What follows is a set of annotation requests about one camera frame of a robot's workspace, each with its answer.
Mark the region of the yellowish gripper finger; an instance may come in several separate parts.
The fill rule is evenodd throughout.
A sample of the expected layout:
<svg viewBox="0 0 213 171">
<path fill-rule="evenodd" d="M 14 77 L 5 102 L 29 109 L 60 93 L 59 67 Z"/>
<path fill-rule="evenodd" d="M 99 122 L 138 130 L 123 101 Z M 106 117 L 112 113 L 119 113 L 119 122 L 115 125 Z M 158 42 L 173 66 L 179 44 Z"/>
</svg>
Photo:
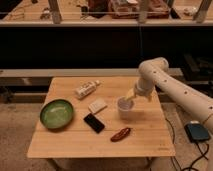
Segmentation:
<svg viewBox="0 0 213 171">
<path fill-rule="evenodd" d="M 135 90 L 134 89 L 130 89 L 126 95 L 125 95 L 125 99 L 126 100 L 132 100 L 136 97 L 136 93 L 135 93 Z"/>
</svg>

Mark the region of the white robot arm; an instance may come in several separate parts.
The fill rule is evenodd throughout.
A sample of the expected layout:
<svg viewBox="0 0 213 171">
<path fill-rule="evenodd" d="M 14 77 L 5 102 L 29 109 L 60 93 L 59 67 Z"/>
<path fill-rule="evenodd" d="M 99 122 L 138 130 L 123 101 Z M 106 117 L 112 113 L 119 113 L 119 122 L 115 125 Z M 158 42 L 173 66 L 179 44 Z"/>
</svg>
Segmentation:
<svg viewBox="0 0 213 171">
<path fill-rule="evenodd" d="M 213 134 L 213 98 L 174 79 L 166 73 L 168 69 L 169 63 L 163 57 L 141 62 L 138 68 L 139 80 L 128 91 L 125 99 L 149 97 L 157 86 Z"/>
</svg>

